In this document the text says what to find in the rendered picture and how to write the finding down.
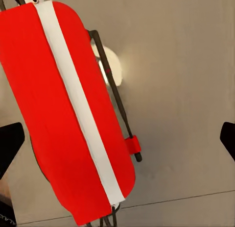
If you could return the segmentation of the radio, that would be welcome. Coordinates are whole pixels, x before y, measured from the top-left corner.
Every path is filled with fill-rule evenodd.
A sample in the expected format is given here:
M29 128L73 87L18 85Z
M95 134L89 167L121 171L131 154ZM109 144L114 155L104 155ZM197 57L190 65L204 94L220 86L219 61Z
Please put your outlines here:
M0 0L0 61L37 164L78 227L113 217L141 162L98 31L54 0ZM124 139L90 40L94 39L129 138Z

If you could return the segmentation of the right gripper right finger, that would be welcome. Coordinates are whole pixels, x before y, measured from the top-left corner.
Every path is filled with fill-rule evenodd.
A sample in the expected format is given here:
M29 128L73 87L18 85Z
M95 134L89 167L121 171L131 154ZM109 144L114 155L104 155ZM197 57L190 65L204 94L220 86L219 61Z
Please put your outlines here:
M235 161L235 124L224 122L220 140Z

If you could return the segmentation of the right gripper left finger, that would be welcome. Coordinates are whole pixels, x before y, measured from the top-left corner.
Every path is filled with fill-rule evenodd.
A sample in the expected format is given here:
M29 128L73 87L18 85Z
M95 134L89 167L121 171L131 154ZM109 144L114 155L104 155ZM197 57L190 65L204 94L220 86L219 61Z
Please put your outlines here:
M25 140L20 122L0 127L0 180Z

